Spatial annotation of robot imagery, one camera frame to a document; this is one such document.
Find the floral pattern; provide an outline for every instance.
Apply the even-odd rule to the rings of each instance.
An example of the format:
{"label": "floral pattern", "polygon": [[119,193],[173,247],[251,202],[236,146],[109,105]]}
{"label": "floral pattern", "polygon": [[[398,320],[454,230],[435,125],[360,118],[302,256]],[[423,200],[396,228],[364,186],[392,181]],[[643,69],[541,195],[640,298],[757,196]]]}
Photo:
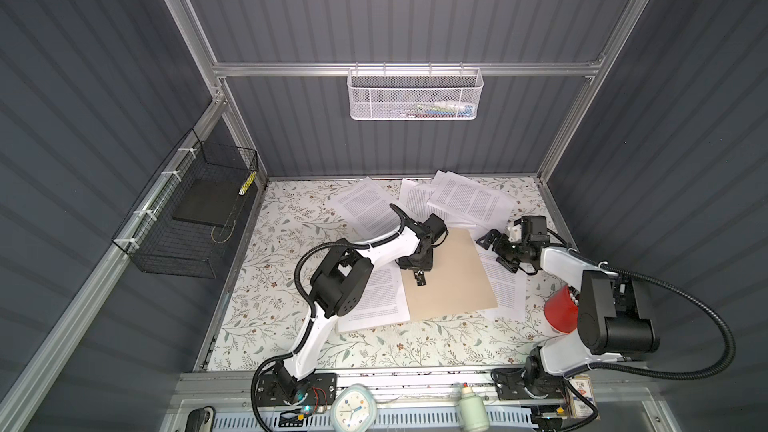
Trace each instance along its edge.
{"label": "floral pattern", "polygon": [[[511,220],[542,215],[554,224],[533,178],[477,178],[501,189],[516,202]],[[400,180],[376,181],[397,197]],[[265,358],[286,352],[306,316],[306,304],[293,285],[301,255],[321,242],[360,236],[328,206],[328,201],[355,184],[350,180],[271,182],[208,370],[254,370]],[[309,280],[322,254],[302,270]],[[320,357],[321,368],[425,367],[521,363],[537,342],[559,335],[542,307],[562,282],[550,274],[527,276],[525,320],[489,321],[477,312],[445,315],[426,321],[331,333]]]}

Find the corrugated wall panel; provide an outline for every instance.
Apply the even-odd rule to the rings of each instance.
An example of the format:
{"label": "corrugated wall panel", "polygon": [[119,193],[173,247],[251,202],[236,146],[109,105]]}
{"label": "corrugated wall panel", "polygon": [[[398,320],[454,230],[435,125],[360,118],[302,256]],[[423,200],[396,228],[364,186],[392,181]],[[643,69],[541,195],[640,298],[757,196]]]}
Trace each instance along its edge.
{"label": "corrugated wall panel", "polygon": [[[686,430],[763,422],[754,411],[766,405],[766,57],[768,0],[652,0],[550,181],[587,255],[685,288],[734,330],[729,370],[661,384]],[[691,370],[720,355],[696,308],[662,293],[654,304],[654,368]]]}
{"label": "corrugated wall panel", "polygon": [[272,177],[535,172],[579,77],[489,77],[478,118],[358,121],[343,78],[228,83]]}
{"label": "corrugated wall panel", "polygon": [[[5,395],[210,95],[162,0],[0,0],[0,36]],[[221,285],[130,268],[28,430],[154,430]]]}
{"label": "corrugated wall panel", "polygon": [[221,62],[594,60],[627,0],[192,0]]}

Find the black plastic holder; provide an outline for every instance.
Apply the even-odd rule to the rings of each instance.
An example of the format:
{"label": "black plastic holder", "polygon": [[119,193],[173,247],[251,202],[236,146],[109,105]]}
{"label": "black plastic holder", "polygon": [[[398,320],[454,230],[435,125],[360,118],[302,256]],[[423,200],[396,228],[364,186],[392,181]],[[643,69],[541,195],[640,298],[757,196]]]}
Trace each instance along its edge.
{"label": "black plastic holder", "polygon": [[[229,273],[256,200],[258,158],[253,149],[207,141],[198,141],[185,150],[186,155],[175,170],[152,177],[144,192],[165,176],[159,193],[148,207],[138,210],[142,193],[112,241],[142,272],[216,278]],[[206,226],[173,217],[174,210],[198,179],[237,184],[238,191],[248,183],[245,193],[237,194],[224,226]],[[137,214],[139,224],[133,234],[118,235]]]}

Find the paper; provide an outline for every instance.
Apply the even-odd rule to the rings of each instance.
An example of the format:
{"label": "paper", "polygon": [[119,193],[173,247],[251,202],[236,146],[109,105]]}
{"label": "paper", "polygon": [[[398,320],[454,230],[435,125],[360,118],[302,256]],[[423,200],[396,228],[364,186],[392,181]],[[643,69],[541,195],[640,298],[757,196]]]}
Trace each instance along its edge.
{"label": "paper", "polygon": [[436,174],[437,189],[427,205],[446,211],[451,216],[478,225],[474,239],[495,228],[504,232],[512,214],[512,200],[500,190],[488,188],[453,172]]}
{"label": "paper", "polygon": [[437,186],[431,184],[420,184],[415,180],[409,180],[404,178],[400,185],[400,203],[405,207],[408,207],[413,213],[414,220],[424,222],[429,218],[430,214],[435,214],[446,222],[449,227],[461,227],[461,228],[473,228],[475,224],[464,221],[456,221],[451,218],[444,210],[432,207],[427,204],[427,201],[432,196]]}
{"label": "paper", "polygon": [[520,270],[516,274],[505,269],[496,262],[496,253],[475,245],[480,256],[480,262],[491,283],[496,296],[498,307],[485,309],[480,313],[489,321],[497,318],[508,318],[513,321],[525,320],[525,273]]}
{"label": "paper", "polygon": [[339,318],[337,327],[339,333],[344,334],[410,320],[400,268],[390,262],[371,273],[360,302],[351,312]]}
{"label": "paper", "polygon": [[424,272],[426,285],[416,285],[413,271],[403,270],[401,274],[412,321],[498,306],[465,228],[449,228],[446,241],[434,249],[432,270]]}
{"label": "paper", "polygon": [[389,204],[395,204],[409,214],[407,207],[401,206],[370,177],[358,181],[350,190],[329,201],[329,205],[339,211],[363,240],[379,237],[398,227],[400,217]]}

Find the light blue clock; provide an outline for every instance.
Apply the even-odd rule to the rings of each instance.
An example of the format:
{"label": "light blue clock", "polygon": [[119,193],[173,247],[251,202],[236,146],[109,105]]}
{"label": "light blue clock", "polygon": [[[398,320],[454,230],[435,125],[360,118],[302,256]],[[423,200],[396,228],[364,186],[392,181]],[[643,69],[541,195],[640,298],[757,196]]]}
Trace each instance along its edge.
{"label": "light blue clock", "polygon": [[376,419],[376,401],[361,385],[344,389],[331,407],[331,422],[336,432],[364,432]]}

